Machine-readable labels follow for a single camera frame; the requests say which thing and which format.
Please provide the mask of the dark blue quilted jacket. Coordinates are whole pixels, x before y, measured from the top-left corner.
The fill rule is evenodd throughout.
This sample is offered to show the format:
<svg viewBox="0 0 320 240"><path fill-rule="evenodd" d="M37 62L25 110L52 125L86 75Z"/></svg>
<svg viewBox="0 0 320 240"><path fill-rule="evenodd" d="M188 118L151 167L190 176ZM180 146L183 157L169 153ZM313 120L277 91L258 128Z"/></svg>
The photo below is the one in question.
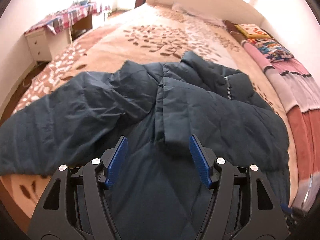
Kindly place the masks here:
<svg viewBox="0 0 320 240"><path fill-rule="evenodd" d="M129 143L105 194L123 239L194 239L210 191L189 137L236 166L257 165L278 202L290 198L286 126L239 70L189 51L180 62L126 61L115 73L81 72L1 126L1 174L51 175Z"/></svg>

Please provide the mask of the pink and red blanket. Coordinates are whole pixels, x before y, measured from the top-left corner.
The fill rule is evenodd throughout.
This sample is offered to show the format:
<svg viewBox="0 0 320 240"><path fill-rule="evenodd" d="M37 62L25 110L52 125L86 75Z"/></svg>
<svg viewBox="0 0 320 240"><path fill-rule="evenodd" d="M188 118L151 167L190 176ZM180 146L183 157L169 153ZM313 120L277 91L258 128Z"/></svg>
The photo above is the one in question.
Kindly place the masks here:
<svg viewBox="0 0 320 240"><path fill-rule="evenodd" d="M304 211L319 192L319 85L295 58L276 60L249 41L241 45L258 64L284 107L296 155L291 167L297 172L297 189L291 205Z"/></svg>

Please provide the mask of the beige leaf-pattern bed blanket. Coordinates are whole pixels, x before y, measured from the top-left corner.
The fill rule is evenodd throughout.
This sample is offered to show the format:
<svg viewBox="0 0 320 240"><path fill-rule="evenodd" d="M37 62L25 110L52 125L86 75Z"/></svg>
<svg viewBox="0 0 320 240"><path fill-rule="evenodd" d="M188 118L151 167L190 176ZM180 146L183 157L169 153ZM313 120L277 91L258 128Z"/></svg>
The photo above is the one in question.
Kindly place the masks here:
<svg viewBox="0 0 320 240"><path fill-rule="evenodd" d="M108 20L105 26L86 33L57 54L31 80L15 110L50 94L80 72L115 72L126 60L176 62L188 50L247 74L252 88L278 116L286 119L284 107L263 72L223 27L149 5Z"/></svg>

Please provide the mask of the white bedside drawer cabinet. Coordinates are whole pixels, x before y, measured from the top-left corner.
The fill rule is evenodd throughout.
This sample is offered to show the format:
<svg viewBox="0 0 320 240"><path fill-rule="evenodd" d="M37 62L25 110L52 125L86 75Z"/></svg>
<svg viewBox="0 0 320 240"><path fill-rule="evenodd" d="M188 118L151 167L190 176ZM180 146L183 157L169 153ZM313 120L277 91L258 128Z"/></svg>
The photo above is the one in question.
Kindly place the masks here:
<svg viewBox="0 0 320 240"><path fill-rule="evenodd" d="M35 62L50 62L64 51L71 42L71 29L53 34L47 28L40 28L25 34L30 53Z"/></svg>

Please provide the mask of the cartoon print pillow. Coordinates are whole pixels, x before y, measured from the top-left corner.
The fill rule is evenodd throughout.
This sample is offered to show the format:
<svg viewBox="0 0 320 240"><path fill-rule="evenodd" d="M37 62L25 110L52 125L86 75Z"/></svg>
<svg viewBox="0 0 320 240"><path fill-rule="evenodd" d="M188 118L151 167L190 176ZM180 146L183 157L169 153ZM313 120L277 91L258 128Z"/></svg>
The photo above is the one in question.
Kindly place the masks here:
<svg viewBox="0 0 320 240"><path fill-rule="evenodd" d="M295 58L288 49L273 39L249 38L247 42L257 48L270 62L287 61Z"/></svg>

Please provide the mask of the brown rolled pillow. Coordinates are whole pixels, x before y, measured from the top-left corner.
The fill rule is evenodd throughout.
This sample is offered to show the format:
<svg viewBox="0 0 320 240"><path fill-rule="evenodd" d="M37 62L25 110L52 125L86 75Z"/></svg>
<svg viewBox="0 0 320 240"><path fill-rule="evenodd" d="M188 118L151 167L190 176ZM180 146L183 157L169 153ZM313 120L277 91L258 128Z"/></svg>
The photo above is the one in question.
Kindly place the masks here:
<svg viewBox="0 0 320 240"><path fill-rule="evenodd" d="M239 43L241 44L243 41L247 40L247 38L235 27L235 23L229 20L223 20L227 31L230 35Z"/></svg>

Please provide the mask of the yellow cartoon pillow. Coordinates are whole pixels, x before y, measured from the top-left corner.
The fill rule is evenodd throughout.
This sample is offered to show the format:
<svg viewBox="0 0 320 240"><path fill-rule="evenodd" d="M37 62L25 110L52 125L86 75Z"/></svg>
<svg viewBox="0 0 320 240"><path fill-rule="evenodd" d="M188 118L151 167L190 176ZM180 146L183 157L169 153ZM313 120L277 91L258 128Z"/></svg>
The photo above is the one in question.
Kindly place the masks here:
<svg viewBox="0 0 320 240"><path fill-rule="evenodd" d="M236 24L235 27L246 38L271 38L267 32L256 24Z"/></svg>

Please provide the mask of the white crumpled cloth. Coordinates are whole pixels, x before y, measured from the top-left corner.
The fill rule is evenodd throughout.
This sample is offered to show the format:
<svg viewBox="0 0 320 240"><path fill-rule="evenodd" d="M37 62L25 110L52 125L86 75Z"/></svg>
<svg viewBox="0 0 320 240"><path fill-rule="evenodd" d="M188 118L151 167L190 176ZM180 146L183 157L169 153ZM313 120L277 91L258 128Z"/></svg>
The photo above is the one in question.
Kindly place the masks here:
<svg viewBox="0 0 320 240"><path fill-rule="evenodd" d="M223 20L220 18L217 18L215 16L211 16L208 14L205 14L203 12L197 11L193 8L186 7L185 5L182 5L181 3L174 3L171 7L171 9L175 12L181 12L183 14L193 16L195 18L203 20L205 23L212 24L216 27L220 27L223 29L227 29L226 25L224 24Z"/></svg>

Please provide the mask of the pink plaid tablecloth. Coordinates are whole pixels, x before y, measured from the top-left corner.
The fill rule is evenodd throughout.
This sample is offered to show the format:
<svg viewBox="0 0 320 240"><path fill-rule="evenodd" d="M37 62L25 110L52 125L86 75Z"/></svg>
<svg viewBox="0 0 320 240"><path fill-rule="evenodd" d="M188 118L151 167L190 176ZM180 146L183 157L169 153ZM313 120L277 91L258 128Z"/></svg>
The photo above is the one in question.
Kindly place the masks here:
<svg viewBox="0 0 320 240"><path fill-rule="evenodd" d="M73 5L63 11L46 16L26 30L24 35L43 28L48 29L53 35L57 35L89 15L99 15L102 12L109 14L111 11L112 9L109 5L98 4L96 2L85 5Z"/></svg>

